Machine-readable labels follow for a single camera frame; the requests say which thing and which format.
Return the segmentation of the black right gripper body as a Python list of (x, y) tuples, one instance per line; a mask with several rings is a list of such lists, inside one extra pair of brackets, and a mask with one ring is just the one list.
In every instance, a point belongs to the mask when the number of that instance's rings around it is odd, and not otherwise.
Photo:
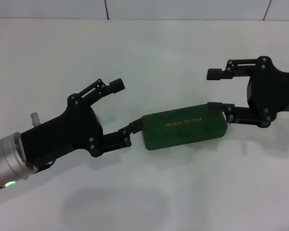
[(260, 56), (250, 76), (247, 97), (256, 125), (269, 127), (279, 112), (289, 112), (289, 72), (277, 69), (270, 57)]

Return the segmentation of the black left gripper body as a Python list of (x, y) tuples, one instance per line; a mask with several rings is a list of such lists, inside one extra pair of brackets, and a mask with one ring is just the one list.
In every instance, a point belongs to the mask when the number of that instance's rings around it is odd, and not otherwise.
[(91, 108), (96, 101), (73, 94), (60, 116), (23, 132), (21, 141), (26, 160), (36, 167), (43, 167), (77, 149), (99, 157), (103, 130)]

